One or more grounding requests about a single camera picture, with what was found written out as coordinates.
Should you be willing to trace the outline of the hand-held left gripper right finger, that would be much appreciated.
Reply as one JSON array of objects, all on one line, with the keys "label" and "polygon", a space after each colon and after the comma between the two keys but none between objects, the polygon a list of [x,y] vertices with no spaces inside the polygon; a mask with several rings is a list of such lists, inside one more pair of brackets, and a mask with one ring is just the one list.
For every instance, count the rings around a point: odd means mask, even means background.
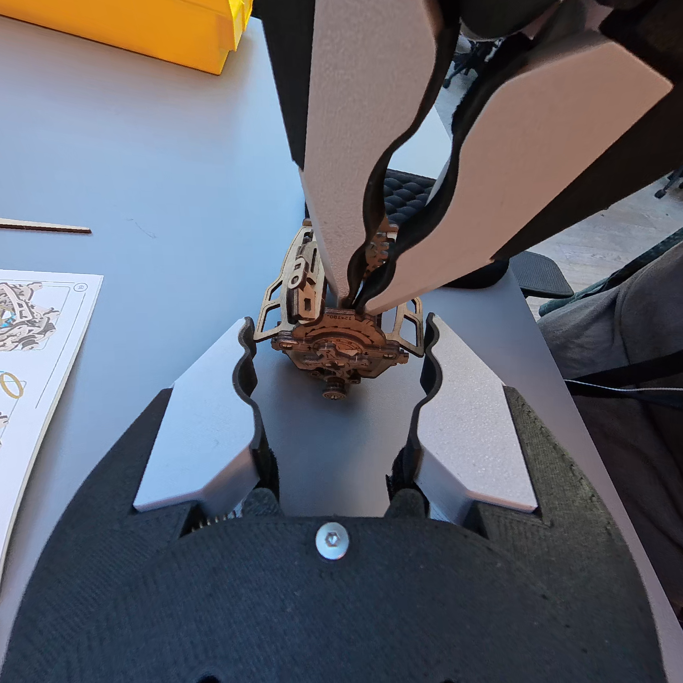
[{"label": "hand-held left gripper right finger", "polygon": [[438,316],[428,316],[408,472],[430,517],[461,524],[483,501],[531,513],[537,500],[500,378]]}]

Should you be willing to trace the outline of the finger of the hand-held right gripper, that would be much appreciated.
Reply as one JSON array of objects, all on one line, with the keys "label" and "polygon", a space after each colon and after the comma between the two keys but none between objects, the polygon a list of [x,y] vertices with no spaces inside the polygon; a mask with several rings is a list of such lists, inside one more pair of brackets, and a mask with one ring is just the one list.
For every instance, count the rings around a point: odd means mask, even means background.
[{"label": "finger of the hand-held right gripper", "polygon": [[388,162],[434,104],[457,1],[317,1],[301,179],[325,275],[351,302],[385,217]]},{"label": "finger of the hand-held right gripper", "polygon": [[416,215],[429,233],[368,281],[358,306],[378,313],[487,265],[673,83],[595,31],[529,53],[483,104],[457,158]]}]

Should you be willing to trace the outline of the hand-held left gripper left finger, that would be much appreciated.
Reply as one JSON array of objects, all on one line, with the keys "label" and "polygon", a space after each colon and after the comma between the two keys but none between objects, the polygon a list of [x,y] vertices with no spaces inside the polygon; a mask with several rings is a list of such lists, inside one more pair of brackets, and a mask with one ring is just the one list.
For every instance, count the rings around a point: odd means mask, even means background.
[{"label": "hand-held left gripper left finger", "polygon": [[253,333],[251,318],[237,320],[175,381],[136,510],[197,501],[205,514],[226,514],[265,478]]}]

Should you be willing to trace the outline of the brown wooden mechanical model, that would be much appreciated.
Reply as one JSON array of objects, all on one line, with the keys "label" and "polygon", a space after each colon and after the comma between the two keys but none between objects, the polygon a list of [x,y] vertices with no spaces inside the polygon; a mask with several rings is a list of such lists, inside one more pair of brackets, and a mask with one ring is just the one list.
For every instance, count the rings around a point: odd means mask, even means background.
[{"label": "brown wooden mechanical model", "polygon": [[272,348],[313,378],[324,380],[323,396],[344,399],[351,385],[377,378],[390,367],[422,357],[423,309],[420,298],[396,308],[391,331],[381,315],[357,313],[330,301],[327,280],[312,221],[304,218],[279,275],[264,293],[256,342],[271,339]]}]

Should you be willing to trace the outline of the distant black chair base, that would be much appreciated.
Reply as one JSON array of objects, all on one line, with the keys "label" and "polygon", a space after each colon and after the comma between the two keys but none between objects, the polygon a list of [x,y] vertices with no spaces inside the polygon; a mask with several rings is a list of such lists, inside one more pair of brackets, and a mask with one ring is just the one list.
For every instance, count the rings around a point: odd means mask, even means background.
[{"label": "distant black chair base", "polygon": [[683,175],[683,166],[679,166],[671,175],[668,176],[668,181],[667,183],[660,188],[657,192],[655,192],[654,197],[657,199],[663,198],[667,192],[676,184],[678,184],[679,189],[682,188],[682,175]]}]

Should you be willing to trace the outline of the black mesh office chair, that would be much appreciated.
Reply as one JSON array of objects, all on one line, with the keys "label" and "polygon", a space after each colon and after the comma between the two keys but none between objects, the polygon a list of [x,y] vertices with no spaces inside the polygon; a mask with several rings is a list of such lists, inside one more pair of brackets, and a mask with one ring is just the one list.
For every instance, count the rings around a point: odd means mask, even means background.
[{"label": "black mesh office chair", "polygon": [[[388,169],[383,192],[389,224],[400,227],[408,218],[422,211],[435,182],[434,178]],[[508,261],[495,261],[446,286],[462,289],[489,287],[508,270],[517,278],[524,297],[563,299],[574,294],[559,266],[550,258],[533,252],[521,252]]]}]

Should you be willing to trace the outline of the distant black office chair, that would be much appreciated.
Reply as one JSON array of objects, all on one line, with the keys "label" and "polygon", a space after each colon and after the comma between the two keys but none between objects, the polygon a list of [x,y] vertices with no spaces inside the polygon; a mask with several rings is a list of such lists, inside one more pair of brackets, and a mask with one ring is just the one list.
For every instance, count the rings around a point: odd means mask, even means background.
[{"label": "distant black office chair", "polygon": [[484,64],[490,50],[488,43],[469,41],[470,51],[468,53],[454,53],[452,63],[454,70],[448,74],[443,81],[443,88],[448,89],[453,78],[459,73],[468,74],[471,70],[479,71]]}]

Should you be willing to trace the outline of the yellow plastic bin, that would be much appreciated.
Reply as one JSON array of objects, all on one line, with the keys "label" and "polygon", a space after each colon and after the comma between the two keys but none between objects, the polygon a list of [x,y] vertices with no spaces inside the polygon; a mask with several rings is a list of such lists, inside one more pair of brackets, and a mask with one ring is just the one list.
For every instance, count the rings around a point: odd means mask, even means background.
[{"label": "yellow plastic bin", "polygon": [[252,15],[253,1],[229,0],[228,49],[236,51],[247,23]]},{"label": "yellow plastic bin", "polygon": [[2,1],[1,15],[220,74],[228,1]]}]

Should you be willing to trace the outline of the person's grey clothing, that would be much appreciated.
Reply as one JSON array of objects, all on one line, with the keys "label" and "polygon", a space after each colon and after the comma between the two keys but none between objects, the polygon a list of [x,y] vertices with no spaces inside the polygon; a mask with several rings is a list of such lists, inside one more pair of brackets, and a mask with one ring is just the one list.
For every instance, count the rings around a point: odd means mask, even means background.
[{"label": "person's grey clothing", "polygon": [[602,460],[590,478],[628,543],[650,599],[665,675],[682,681],[682,244],[622,284],[539,321]]}]

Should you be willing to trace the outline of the white instruction booklet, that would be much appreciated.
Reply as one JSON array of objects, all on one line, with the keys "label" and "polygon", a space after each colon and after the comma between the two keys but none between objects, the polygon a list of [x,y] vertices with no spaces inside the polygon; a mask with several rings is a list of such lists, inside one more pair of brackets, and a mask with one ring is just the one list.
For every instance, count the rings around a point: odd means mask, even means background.
[{"label": "white instruction booklet", "polygon": [[1,569],[103,277],[1,271]]}]

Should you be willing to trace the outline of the thin wooden strip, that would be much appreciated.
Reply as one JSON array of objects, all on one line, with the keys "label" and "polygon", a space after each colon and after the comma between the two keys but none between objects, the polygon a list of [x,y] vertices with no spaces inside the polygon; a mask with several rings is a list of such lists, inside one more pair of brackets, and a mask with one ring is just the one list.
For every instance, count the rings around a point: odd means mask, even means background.
[{"label": "thin wooden strip", "polygon": [[83,234],[90,235],[91,229],[81,226],[69,226],[54,223],[45,223],[39,221],[22,221],[10,218],[0,219],[1,229],[12,229],[16,231],[32,231],[32,232],[51,232],[64,234]]}]

